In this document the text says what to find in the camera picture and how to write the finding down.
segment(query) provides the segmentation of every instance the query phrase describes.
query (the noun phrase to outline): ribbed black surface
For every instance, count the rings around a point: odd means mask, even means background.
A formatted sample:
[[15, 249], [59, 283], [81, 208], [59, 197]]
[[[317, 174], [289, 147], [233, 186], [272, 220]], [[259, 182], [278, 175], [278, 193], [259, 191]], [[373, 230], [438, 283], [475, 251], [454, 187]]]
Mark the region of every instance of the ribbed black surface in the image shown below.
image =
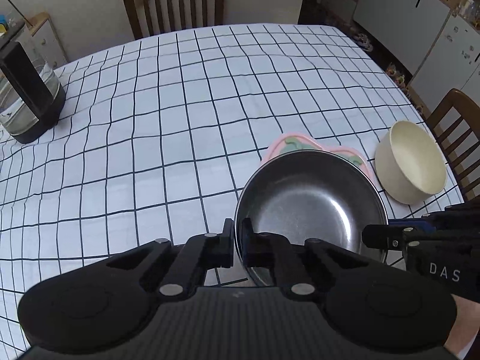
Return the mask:
[[90, 355], [35, 347], [22, 360], [454, 360], [438, 347], [399, 355], [357, 346], [335, 332], [313, 303], [286, 299], [278, 288], [201, 287], [162, 305], [129, 342]]

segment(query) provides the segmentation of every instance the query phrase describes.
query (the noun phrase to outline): silver rivet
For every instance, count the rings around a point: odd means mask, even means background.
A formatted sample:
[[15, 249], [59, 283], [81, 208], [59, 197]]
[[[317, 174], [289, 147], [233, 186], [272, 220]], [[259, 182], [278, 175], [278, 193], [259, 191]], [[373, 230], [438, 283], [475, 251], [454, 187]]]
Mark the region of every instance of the silver rivet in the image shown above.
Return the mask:
[[315, 292], [315, 287], [308, 283], [297, 283], [292, 285], [291, 290], [297, 295], [310, 295]]
[[165, 284], [160, 287], [160, 294], [165, 296], [180, 295], [183, 292], [183, 287], [179, 284]]

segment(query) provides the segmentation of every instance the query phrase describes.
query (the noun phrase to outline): table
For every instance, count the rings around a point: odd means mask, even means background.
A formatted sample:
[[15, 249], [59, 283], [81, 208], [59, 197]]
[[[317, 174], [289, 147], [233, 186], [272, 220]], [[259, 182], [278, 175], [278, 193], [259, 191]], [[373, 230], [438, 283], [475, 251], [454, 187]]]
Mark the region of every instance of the table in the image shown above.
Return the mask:
[[[357, 149], [374, 167], [397, 120], [428, 128], [388, 76], [336, 28], [277, 24], [172, 32], [97, 52], [56, 71], [58, 125], [21, 145], [1, 131], [0, 359], [28, 348], [16, 305], [40, 280], [156, 238], [221, 232], [242, 187], [282, 132]], [[462, 201], [442, 193], [389, 218]], [[391, 253], [394, 263], [398, 254]], [[207, 285], [241, 285], [230, 269]]]

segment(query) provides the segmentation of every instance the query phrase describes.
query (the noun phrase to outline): drawer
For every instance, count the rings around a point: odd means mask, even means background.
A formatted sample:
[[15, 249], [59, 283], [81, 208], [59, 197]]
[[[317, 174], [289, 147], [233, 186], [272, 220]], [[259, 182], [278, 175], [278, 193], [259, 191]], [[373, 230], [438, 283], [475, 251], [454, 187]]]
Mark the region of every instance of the drawer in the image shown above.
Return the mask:
[[38, 51], [51, 68], [59, 68], [67, 63], [49, 20], [38, 29], [33, 35], [33, 39]]

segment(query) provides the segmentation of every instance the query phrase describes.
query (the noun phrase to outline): metal bowl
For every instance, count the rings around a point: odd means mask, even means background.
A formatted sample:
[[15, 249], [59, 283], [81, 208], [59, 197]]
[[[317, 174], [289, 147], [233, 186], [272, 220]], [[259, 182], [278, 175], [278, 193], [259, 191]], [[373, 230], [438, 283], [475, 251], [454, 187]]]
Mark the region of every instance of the metal bowl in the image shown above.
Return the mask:
[[[387, 224], [378, 192], [355, 165], [327, 151], [279, 155], [248, 180], [235, 211], [240, 259], [239, 228], [245, 217], [250, 217], [255, 232], [282, 234], [292, 244], [320, 238], [378, 261], [385, 255], [362, 243], [366, 225]], [[273, 285], [267, 269], [247, 268], [247, 272], [257, 285]]]

